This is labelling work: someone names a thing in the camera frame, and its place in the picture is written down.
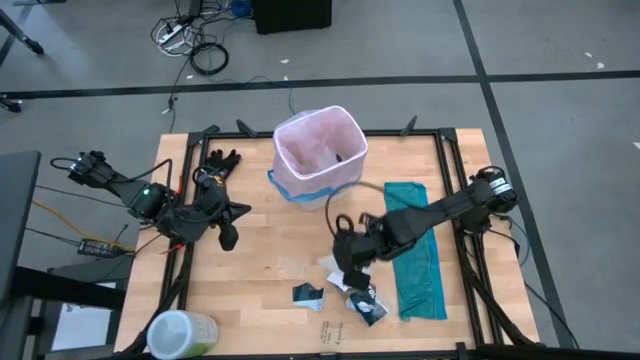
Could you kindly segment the white plastic trash bin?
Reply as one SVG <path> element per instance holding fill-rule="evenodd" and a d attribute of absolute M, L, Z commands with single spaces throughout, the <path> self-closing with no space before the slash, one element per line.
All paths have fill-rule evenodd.
<path fill-rule="evenodd" d="M 331 200 L 337 200 L 340 197 L 343 197 L 346 193 L 347 191 L 345 189 L 336 192 L 335 188 L 324 188 L 312 193 L 290 196 L 287 200 L 291 203 L 297 204 L 305 211 L 314 211 L 324 207 L 328 198 L 331 198 Z"/>

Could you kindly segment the pink trash bag blue drawstring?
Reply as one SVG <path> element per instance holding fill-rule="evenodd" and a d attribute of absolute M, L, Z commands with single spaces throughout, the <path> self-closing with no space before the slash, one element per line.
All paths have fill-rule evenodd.
<path fill-rule="evenodd" d="M 335 188 L 361 178 L 368 142 L 359 124 L 341 106 L 300 112 L 273 132 L 274 160 L 267 176 L 286 200 L 290 196 Z M 331 148 L 344 161 L 316 173 L 298 172 L 301 161 L 314 159 Z"/>

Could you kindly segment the black cabinet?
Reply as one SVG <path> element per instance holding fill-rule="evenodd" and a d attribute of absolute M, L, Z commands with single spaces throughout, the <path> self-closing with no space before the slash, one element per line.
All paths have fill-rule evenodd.
<path fill-rule="evenodd" d="M 261 35 L 322 29 L 332 24 L 333 0 L 252 0 L 253 19 Z"/>

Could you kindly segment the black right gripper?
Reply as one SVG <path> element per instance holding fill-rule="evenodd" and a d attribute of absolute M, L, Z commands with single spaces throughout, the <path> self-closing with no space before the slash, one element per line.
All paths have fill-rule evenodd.
<path fill-rule="evenodd" d="M 333 244 L 333 256 L 344 272 L 342 283 L 350 288 L 366 291 L 371 276 L 359 271 L 377 260 L 388 260 L 398 249 L 397 241 L 381 228 L 367 228 L 364 232 L 353 228 L 339 228 Z"/>

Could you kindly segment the teal trash bag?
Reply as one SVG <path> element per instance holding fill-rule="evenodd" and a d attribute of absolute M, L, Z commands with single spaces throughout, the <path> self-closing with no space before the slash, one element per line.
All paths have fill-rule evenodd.
<path fill-rule="evenodd" d="M 388 212 L 406 208 L 407 204 L 426 206 L 427 190 L 415 182 L 386 182 L 384 201 Z M 392 260 L 399 317 L 446 320 L 439 253 L 433 230 L 426 232 L 413 249 Z"/>

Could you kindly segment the black desk beam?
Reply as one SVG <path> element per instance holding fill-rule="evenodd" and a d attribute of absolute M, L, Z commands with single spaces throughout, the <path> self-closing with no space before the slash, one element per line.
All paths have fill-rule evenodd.
<path fill-rule="evenodd" d="M 16 266 L 0 286 L 0 301 L 25 296 L 111 310 L 121 309 L 125 300 L 123 290 Z"/>

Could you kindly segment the dark grey desk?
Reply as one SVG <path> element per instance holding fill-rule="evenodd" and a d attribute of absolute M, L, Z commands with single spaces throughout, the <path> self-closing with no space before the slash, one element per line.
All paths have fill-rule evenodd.
<path fill-rule="evenodd" d="M 11 293 L 41 153 L 0 155 L 0 304 Z"/>

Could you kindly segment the white power strip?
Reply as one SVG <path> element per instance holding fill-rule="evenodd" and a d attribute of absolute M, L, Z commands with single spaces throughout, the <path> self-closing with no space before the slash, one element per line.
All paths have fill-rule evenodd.
<path fill-rule="evenodd" d="M 168 50 L 170 47 L 180 47 L 189 40 L 190 29 L 188 25 L 163 22 L 154 31 L 152 38 L 155 44 Z"/>

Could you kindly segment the white board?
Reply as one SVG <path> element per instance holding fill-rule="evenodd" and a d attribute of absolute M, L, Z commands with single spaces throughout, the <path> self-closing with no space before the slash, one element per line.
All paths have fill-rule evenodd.
<path fill-rule="evenodd" d="M 52 351 L 107 344 L 112 310 L 63 303 L 54 332 Z"/>

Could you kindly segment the white paper scrap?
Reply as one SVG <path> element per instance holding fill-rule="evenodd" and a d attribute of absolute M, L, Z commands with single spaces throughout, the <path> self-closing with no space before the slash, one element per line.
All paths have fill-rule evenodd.
<path fill-rule="evenodd" d="M 331 148 L 322 148 L 317 156 L 317 164 L 321 169 L 329 168 L 344 161 L 344 158 Z"/>

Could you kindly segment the black glove yellow trim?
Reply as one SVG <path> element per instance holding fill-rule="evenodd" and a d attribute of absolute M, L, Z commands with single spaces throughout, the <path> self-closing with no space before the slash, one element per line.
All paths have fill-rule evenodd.
<path fill-rule="evenodd" d="M 211 175 L 218 175 L 227 179 L 234 168 L 240 163 L 241 155 L 232 149 L 228 154 L 224 154 L 221 149 L 214 150 L 206 158 L 203 170 Z"/>

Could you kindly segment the white green wipes canister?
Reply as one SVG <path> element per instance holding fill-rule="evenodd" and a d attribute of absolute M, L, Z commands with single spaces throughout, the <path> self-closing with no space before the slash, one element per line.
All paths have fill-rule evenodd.
<path fill-rule="evenodd" d="M 206 354 L 219 340 L 219 327 L 209 315 L 168 310 L 148 328 L 149 352 L 158 360 L 179 360 Z"/>

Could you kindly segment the black power adapter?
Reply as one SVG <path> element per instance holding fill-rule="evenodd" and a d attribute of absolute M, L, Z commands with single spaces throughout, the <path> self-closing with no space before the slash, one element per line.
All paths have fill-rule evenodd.
<path fill-rule="evenodd" d="M 94 256 L 98 258 L 115 258 L 122 254 L 122 251 L 107 243 L 97 240 L 82 238 L 79 242 L 77 253 L 79 255 Z"/>

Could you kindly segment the black tripod leg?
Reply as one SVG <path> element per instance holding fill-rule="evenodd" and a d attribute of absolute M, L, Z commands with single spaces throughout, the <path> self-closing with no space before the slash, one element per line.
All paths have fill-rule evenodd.
<path fill-rule="evenodd" d="M 0 26 L 5 28 L 14 38 L 24 44 L 32 52 L 38 55 L 44 54 L 42 46 L 37 41 L 28 37 L 2 9 L 0 9 Z"/>

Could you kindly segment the black white printed wrapper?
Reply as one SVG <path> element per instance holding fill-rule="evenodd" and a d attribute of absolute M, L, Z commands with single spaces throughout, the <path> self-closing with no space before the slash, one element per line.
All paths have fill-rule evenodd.
<path fill-rule="evenodd" d="M 380 322 L 389 313 L 379 301 L 374 284 L 370 284 L 366 290 L 351 291 L 347 297 L 346 306 L 357 312 L 369 327 Z"/>

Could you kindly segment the small black white wrapper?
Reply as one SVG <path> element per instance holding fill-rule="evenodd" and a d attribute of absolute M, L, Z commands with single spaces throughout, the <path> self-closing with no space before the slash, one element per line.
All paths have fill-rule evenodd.
<path fill-rule="evenodd" d="M 324 289 L 315 288 L 308 282 L 295 286 L 292 288 L 292 302 L 295 306 L 320 312 L 324 305 Z"/>

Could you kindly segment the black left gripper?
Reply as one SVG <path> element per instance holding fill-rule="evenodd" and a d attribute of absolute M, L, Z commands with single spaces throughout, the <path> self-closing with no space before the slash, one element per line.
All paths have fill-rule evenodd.
<path fill-rule="evenodd" d="M 224 251 L 232 251 L 239 239 L 238 231 L 232 224 L 247 214 L 252 207 L 247 204 L 220 201 L 198 202 L 183 207 L 183 240 L 198 241 L 208 228 L 220 229 L 218 240 Z"/>

